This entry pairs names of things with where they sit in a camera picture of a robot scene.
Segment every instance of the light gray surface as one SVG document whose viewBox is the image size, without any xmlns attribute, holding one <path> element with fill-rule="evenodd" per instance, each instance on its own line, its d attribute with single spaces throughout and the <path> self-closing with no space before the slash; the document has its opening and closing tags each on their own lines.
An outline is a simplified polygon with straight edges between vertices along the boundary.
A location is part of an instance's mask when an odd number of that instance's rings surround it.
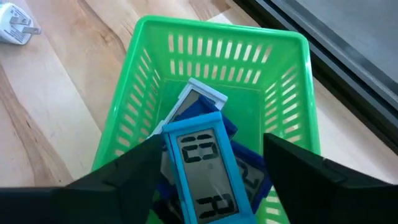
<svg viewBox="0 0 398 224">
<path fill-rule="evenodd" d="M 398 82 L 398 1 L 297 1 Z"/>
<path fill-rule="evenodd" d="M 176 116 L 180 115 L 182 112 L 188 109 L 188 107 L 190 107 L 194 102 L 196 102 L 196 100 L 199 99 L 199 96 L 200 94 L 197 91 L 191 90 L 188 93 L 187 97 L 182 102 L 182 104 L 180 105 L 180 107 L 177 109 L 175 114 L 173 115 L 171 121 L 173 121 Z"/>
<path fill-rule="evenodd" d="M 200 135 L 209 135 L 211 138 L 208 139 L 198 139 Z M 198 146 L 198 149 L 188 151 L 189 158 L 201 157 L 213 153 L 212 147 L 202 148 L 201 144 L 213 143 L 216 147 L 216 152 L 218 157 L 212 159 L 201 159 L 196 162 L 183 162 L 185 174 L 187 176 L 188 186 L 190 189 L 190 194 L 193 200 L 193 206 L 195 208 L 195 213 L 198 218 L 198 223 L 208 223 L 220 218 L 224 218 L 235 214 L 238 212 L 238 206 L 236 205 L 236 199 L 232 191 L 231 185 L 229 183 L 228 174 L 225 169 L 224 162 L 221 157 L 220 148 L 215 139 L 215 134 L 213 129 L 207 129 L 204 131 L 199 131 L 197 133 L 191 133 L 184 136 L 179 136 L 177 138 L 178 148 L 183 157 L 183 147 L 188 146 Z M 182 142 L 183 139 L 187 137 L 194 137 L 195 140 L 190 142 Z M 229 194 L 233 201 L 234 210 L 229 213 L 215 214 L 208 218 L 199 218 L 200 215 L 207 211 L 213 211 L 211 203 L 199 204 L 198 200 L 203 198 L 214 198 L 215 196 L 222 196 L 224 194 Z M 217 201 L 217 206 L 219 209 L 227 208 L 228 204 L 226 200 Z"/>
</svg>

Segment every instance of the power adapter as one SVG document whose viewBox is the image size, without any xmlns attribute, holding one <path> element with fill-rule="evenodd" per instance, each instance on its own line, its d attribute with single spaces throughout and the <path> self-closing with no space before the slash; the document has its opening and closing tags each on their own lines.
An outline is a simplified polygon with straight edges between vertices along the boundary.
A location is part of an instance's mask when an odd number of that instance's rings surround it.
<svg viewBox="0 0 398 224">
<path fill-rule="evenodd" d="M 0 4 L 0 42 L 24 45 L 33 34 L 41 32 L 20 7 L 9 2 Z"/>
</svg>

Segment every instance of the blue plastic frame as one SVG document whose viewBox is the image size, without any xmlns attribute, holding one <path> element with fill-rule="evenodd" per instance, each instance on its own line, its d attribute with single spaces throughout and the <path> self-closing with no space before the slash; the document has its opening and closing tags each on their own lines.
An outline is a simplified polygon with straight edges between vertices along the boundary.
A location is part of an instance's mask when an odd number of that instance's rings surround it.
<svg viewBox="0 0 398 224">
<path fill-rule="evenodd" d="M 236 141 L 231 141 L 231 147 L 235 157 L 247 162 L 250 164 L 250 166 L 259 169 L 264 173 L 264 180 L 260 185 L 258 193 L 254 196 L 254 199 L 251 202 L 252 211 L 253 213 L 256 213 L 260 206 L 261 200 L 268 196 L 272 187 L 272 182 L 266 169 L 266 164 L 264 163 L 262 156 L 246 148 L 242 144 L 237 143 Z"/>
<path fill-rule="evenodd" d="M 163 128 L 163 135 L 169 149 L 170 159 L 172 160 L 173 170 L 175 172 L 175 182 L 180 198 L 181 209 L 185 223 L 198 223 L 193 206 L 193 200 L 188 188 L 187 176 L 185 174 L 182 162 L 182 156 L 178 149 L 177 138 L 181 135 L 194 133 L 213 128 L 215 136 L 220 147 L 220 154 L 230 180 L 231 189 L 236 199 L 236 205 L 239 212 L 234 215 L 211 222 L 212 224 L 221 223 L 256 223 L 251 206 L 246 195 L 242 177 L 239 174 L 228 135 L 225 131 L 221 112 L 212 112 L 196 116 L 194 118 L 167 124 Z"/>
<path fill-rule="evenodd" d="M 201 114 L 208 114 L 211 112 L 219 111 L 219 109 L 212 103 L 212 100 L 200 95 L 199 99 L 196 100 L 191 106 L 189 106 L 184 112 L 178 115 L 174 121 L 181 121 L 183 119 L 193 118 Z M 221 114 L 225 126 L 226 133 L 230 139 L 236 134 L 238 128 L 233 124 L 227 117 Z"/>
</svg>

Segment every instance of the wooden surface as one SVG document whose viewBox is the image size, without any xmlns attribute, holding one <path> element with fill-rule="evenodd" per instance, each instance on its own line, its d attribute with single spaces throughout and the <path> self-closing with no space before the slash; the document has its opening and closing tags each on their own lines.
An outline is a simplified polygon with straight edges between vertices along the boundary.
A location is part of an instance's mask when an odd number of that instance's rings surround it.
<svg viewBox="0 0 398 224">
<path fill-rule="evenodd" d="M 141 16 L 256 26 L 224 0 L 11 2 L 43 33 L 25 46 L 0 44 L 0 186 L 63 185 L 89 173 Z M 397 183 L 397 156 L 321 84 L 315 89 L 322 153 Z"/>
</svg>

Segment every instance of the green plastic basket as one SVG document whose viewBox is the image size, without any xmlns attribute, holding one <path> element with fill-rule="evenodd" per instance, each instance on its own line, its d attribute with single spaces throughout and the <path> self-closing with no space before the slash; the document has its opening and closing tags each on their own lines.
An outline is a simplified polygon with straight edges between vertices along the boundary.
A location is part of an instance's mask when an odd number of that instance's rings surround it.
<svg viewBox="0 0 398 224">
<path fill-rule="evenodd" d="M 228 96 L 234 140 L 262 153 L 274 133 L 319 154 L 310 52 L 300 34 L 146 16 L 134 30 L 93 169 L 144 141 L 190 78 Z M 259 223 L 288 223 L 272 189 Z M 151 212 L 148 223 L 161 223 Z"/>
</svg>

